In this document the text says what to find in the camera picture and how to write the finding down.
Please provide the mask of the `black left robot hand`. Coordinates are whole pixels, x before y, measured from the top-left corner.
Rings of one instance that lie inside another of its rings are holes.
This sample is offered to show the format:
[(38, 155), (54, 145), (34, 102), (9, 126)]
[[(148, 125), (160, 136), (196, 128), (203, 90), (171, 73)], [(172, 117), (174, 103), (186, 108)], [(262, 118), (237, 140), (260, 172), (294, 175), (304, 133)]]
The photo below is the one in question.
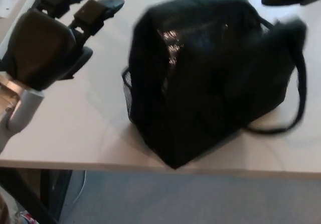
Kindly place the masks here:
[(93, 50), (86, 41), (123, 7), (124, 0), (40, 0), (18, 19), (1, 71), (41, 91), (73, 79)]

